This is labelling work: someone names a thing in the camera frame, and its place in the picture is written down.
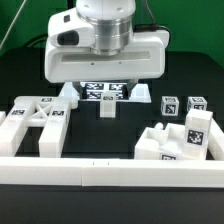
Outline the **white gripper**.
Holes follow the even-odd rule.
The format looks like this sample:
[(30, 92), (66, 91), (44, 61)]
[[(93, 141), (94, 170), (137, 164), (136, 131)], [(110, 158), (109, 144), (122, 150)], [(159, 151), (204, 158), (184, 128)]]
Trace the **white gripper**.
[[(45, 77), (51, 83), (74, 82), (81, 99), (87, 98), (82, 81), (106, 81), (158, 78), (165, 70), (165, 48), (169, 33), (137, 32), (131, 42), (116, 55), (96, 55), (89, 48), (55, 47), (47, 42)], [(125, 96), (129, 98), (137, 80), (129, 80)]]

